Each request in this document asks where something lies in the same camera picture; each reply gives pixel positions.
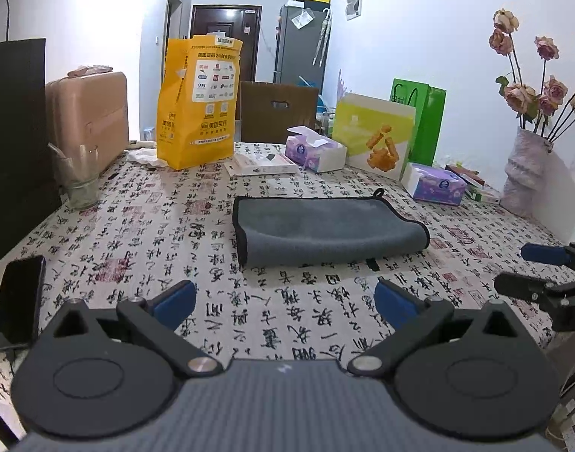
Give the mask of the black paper shopping bag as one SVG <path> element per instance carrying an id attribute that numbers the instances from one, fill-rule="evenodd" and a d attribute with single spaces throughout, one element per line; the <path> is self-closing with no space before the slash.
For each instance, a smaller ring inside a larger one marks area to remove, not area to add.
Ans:
<path id="1" fill-rule="evenodd" d="M 45 39 L 0 41 L 0 259 L 61 206 L 49 151 Z"/>

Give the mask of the yellow-green snack paper bag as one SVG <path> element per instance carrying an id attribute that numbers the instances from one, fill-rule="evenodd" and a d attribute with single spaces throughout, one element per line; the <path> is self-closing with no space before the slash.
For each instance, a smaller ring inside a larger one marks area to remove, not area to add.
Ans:
<path id="1" fill-rule="evenodd" d="M 347 164 L 400 180 L 415 132 L 415 108 L 347 93 L 336 104 L 332 139 L 347 148 Z"/>

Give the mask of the textured white vase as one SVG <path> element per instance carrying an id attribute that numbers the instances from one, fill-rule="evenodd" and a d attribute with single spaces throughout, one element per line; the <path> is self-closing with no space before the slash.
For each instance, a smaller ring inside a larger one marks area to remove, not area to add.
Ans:
<path id="1" fill-rule="evenodd" d="M 500 205 L 521 216 L 532 215 L 533 200 L 544 185 L 547 160 L 553 144 L 532 131 L 518 128 L 504 167 L 506 181 Z"/>

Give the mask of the grey refrigerator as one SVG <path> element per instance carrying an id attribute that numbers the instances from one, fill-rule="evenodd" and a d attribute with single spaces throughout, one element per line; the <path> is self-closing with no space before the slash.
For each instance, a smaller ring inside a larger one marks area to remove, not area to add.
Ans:
<path id="1" fill-rule="evenodd" d="M 323 89 L 330 33 L 329 4 L 295 1 L 279 11 L 273 83 Z"/>

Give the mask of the open white tissue box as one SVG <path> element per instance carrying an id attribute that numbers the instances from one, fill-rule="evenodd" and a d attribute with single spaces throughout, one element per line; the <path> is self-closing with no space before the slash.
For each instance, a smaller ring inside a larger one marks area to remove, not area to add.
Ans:
<path id="1" fill-rule="evenodd" d="M 287 132 L 286 157 L 305 170 L 325 174 L 345 166 L 348 150 L 341 143 L 304 125 L 288 128 Z"/>

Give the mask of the black smartphone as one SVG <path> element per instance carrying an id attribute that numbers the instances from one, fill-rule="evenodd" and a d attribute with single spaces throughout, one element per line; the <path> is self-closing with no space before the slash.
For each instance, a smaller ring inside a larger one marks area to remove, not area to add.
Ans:
<path id="1" fill-rule="evenodd" d="M 0 352 L 29 348 L 37 338 L 44 276 L 41 255 L 6 266 L 0 284 Z"/>

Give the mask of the green paper gift bag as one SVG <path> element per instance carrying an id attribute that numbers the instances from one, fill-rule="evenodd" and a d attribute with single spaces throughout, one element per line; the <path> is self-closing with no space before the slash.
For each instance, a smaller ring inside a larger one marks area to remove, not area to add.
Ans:
<path id="1" fill-rule="evenodd" d="M 393 79 L 390 99 L 415 109 L 408 160 L 432 166 L 438 146 L 447 92 L 424 83 Z"/>

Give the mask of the dark brown entrance door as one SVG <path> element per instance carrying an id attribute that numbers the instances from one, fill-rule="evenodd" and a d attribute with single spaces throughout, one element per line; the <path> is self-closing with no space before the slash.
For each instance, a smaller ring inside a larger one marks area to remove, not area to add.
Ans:
<path id="1" fill-rule="evenodd" d="M 224 43 L 229 39 L 243 43 L 240 52 L 240 78 L 256 78 L 262 7 L 259 5 L 194 5 L 190 36 L 214 35 Z"/>

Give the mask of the grey microfibre towel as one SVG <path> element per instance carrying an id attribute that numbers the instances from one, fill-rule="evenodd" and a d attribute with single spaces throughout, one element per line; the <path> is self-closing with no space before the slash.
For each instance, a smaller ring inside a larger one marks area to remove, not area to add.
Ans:
<path id="1" fill-rule="evenodd" d="M 424 251 L 428 228 L 402 216 L 383 188 L 367 197 L 234 199 L 232 225 L 246 267 L 350 263 Z"/>

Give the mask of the flat white product box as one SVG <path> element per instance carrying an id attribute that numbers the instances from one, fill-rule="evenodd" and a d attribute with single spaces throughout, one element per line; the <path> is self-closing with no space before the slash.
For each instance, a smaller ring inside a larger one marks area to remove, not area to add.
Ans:
<path id="1" fill-rule="evenodd" d="M 230 177 L 281 176 L 300 170 L 281 153 L 234 153 L 223 165 Z"/>

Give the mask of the clear drinking glass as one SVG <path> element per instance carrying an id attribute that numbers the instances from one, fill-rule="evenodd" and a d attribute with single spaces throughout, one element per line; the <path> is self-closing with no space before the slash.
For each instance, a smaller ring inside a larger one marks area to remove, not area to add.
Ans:
<path id="1" fill-rule="evenodd" d="M 98 204 L 98 147 L 80 144 L 77 150 L 65 153 L 48 143 L 55 157 L 61 187 L 74 210 L 85 210 Z"/>

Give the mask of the beige hard suitcase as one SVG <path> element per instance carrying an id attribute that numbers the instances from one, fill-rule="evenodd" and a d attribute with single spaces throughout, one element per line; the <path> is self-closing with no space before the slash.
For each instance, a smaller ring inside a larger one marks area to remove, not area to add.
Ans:
<path id="1" fill-rule="evenodd" d="M 128 146 L 127 80 L 123 72 L 57 79 L 45 85 L 49 141 L 68 156 L 98 150 L 105 170 Z"/>

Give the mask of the purple tissue pack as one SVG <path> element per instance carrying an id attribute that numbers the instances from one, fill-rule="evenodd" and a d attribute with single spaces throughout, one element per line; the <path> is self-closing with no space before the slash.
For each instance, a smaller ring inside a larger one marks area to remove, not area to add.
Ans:
<path id="1" fill-rule="evenodd" d="M 467 183 L 450 170 L 410 162 L 401 177 L 401 185 L 415 201 L 458 206 Z"/>

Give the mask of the yellow paper delivery bag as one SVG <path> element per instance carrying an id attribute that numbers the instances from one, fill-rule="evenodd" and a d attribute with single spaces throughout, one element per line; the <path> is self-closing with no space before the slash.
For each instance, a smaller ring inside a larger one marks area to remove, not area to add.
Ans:
<path id="1" fill-rule="evenodd" d="M 168 42 L 156 143 L 173 170 L 233 155 L 242 45 L 214 35 Z"/>

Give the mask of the brown cardboard box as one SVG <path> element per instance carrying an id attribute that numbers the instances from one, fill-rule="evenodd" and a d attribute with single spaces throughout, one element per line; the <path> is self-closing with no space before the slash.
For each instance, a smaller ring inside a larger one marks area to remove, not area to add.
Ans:
<path id="1" fill-rule="evenodd" d="M 240 141 L 284 144 L 289 128 L 314 128 L 318 90 L 314 87 L 240 84 Z"/>

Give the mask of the wall picture frame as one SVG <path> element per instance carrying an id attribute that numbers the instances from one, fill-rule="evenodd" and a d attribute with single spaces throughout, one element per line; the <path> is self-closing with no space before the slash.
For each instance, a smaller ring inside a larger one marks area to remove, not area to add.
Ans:
<path id="1" fill-rule="evenodd" d="M 347 20 L 360 17 L 362 13 L 362 0 L 346 0 L 345 13 Z"/>

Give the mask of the dried pink roses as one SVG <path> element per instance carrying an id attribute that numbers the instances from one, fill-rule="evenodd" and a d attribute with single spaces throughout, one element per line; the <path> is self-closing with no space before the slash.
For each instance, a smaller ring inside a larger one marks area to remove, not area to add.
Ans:
<path id="1" fill-rule="evenodd" d="M 518 17 L 509 9 L 499 8 L 493 13 L 492 25 L 488 45 L 509 65 L 509 70 L 495 79 L 500 97 L 513 111 L 521 130 L 549 143 L 558 141 L 575 125 L 575 86 L 553 73 L 560 58 L 556 41 L 546 35 L 534 37 L 538 69 L 527 73 L 517 46 Z"/>

